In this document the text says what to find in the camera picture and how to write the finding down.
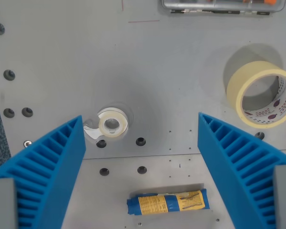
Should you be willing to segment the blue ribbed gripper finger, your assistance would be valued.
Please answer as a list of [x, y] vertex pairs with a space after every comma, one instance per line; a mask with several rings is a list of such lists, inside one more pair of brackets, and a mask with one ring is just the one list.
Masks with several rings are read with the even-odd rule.
[[204, 113], [198, 116], [199, 151], [237, 229], [275, 229], [273, 173], [286, 154]]
[[20, 229], [61, 228], [85, 151], [78, 116], [0, 166], [0, 179], [15, 183]]

